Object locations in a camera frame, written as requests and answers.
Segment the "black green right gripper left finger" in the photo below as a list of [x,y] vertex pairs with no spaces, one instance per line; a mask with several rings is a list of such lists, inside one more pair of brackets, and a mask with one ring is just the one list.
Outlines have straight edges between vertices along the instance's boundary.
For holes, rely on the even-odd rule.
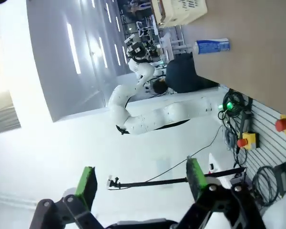
[[80,229],[102,229],[103,226],[91,213],[97,191],[94,167],[85,167],[74,194],[62,197],[58,202],[42,199],[36,206],[31,229],[64,229],[76,224]]

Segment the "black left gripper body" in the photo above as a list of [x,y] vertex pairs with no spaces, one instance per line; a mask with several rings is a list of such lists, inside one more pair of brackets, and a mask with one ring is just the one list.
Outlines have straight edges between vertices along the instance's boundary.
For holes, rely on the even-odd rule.
[[127,48],[129,58],[142,59],[146,56],[146,49],[141,42],[132,43]]

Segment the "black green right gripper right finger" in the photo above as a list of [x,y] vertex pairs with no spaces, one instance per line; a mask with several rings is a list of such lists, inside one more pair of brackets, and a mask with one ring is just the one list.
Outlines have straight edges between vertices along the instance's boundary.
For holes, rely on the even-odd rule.
[[265,224],[244,182],[225,188],[215,177],[206,177],[195,158],[187,158],[186,178],[194,204],[178,223],[180,229],[204,229],[212,214],[220,213],[231,229],[264,229]]

